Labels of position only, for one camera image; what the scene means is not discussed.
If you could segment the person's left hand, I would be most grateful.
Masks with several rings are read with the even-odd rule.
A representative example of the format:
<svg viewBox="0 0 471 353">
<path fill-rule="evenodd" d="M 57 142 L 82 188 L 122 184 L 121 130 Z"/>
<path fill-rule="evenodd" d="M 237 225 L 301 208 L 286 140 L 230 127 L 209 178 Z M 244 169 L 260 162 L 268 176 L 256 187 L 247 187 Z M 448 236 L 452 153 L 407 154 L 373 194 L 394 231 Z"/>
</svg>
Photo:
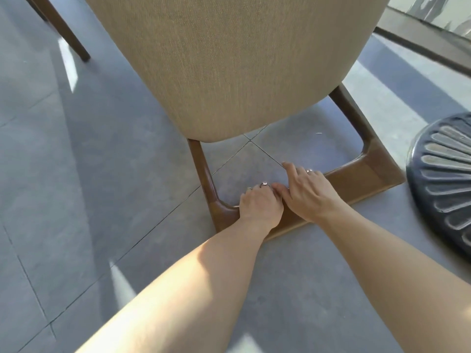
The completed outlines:
<svg viewBox="0 0 471 353">
<path fill-rule="evenodd" d="M 275 228 L 284 212 L 281 197 L 279 202 L 239 202 L 240 219 L 268 234 Z"/>
</svg>

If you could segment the black ribbed umbrella base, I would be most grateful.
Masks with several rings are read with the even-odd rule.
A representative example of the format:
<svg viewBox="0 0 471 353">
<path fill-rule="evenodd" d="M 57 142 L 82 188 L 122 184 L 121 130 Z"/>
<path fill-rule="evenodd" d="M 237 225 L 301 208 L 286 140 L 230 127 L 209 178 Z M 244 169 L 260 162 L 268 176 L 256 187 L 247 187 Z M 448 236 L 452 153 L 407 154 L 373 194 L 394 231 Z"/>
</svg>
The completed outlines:
<svg viewBox="0 0 471 353">
<path fill-rule="evenodd" d="M 439 119 L 417 134 L 406 178 L 426 225 L 471 263 L 471 112 Z"/>
</svg>

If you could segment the person's right forearm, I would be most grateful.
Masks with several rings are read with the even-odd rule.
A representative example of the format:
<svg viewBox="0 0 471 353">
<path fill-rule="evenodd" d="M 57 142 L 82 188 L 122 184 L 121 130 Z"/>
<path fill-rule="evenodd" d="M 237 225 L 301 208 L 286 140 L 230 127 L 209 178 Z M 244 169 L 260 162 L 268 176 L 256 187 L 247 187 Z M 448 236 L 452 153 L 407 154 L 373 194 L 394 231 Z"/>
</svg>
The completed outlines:
<svg viewBox="0 0 471 353">
<path fill-rule="evenodd" d="M 471 353 L 471 284 L 343 202 L 313 212 L 404 353 Z"/>
</svg>

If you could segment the dark wooden furniture leg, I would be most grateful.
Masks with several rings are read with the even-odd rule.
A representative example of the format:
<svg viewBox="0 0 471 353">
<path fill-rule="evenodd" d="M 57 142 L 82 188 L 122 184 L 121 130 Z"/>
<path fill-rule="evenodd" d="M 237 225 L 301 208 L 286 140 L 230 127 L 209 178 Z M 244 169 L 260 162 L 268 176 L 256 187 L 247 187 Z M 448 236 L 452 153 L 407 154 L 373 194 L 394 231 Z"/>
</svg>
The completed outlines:
<svg viewBox="0 0 471 353">
<path fill-rule="evenodd" d="M 69 28 L 50 0 L 26 0 L 38 16 L 45 22 L 50 23 L 67 44 L 78 54 L 83 62 L 91 59 L 90 54 L 81 44 L 76 35 Z"/>
</svg>

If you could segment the beige upholstered wooden chair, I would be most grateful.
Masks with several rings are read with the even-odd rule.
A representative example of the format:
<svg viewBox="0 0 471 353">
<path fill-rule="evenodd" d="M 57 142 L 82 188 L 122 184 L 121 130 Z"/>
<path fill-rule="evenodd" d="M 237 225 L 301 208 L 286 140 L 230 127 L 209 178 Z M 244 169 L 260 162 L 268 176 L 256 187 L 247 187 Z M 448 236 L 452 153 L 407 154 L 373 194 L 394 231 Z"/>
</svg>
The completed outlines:
<svg viewBox="0 0 471 353">
<path fill-rule="evenodd" d="M 234 138 L 329 96 L 363 142 L 325 174 L 353 204 L 405 176 L 342 84 L 390 0 L 85 0 L 188 140 L 216 232 L 222 201 L 202 142 Z"/>
</svg>

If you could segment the person's right hand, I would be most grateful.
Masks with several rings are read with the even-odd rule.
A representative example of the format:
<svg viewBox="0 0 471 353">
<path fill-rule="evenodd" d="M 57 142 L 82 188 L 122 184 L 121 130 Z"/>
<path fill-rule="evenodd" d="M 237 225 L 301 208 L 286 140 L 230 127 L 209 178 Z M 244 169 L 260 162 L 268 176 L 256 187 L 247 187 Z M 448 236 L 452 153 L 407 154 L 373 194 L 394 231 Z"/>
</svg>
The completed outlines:
<svg viewBox="0 0 471 353">
<path fill-rule="evenodd" d="M 322 224 L 349 206 L 320 171 L 306 170 L 291 162 L 283 162 L 292 202 L 290 210 L 307 222 Z"/>
</svg>

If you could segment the person's left forearm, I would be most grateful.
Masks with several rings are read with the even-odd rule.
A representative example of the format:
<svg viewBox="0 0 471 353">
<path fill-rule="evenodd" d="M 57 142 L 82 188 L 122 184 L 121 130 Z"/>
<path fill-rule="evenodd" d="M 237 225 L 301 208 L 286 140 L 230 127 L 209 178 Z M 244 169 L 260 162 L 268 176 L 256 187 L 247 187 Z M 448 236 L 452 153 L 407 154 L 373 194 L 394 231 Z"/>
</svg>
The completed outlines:
<svg viewBox="0 0 471 353">
<path fill-rule="evenodd" d="M 225 353 L 274 221 L 241 218 L 174 263 L 76 353 Z"/>
</svg>

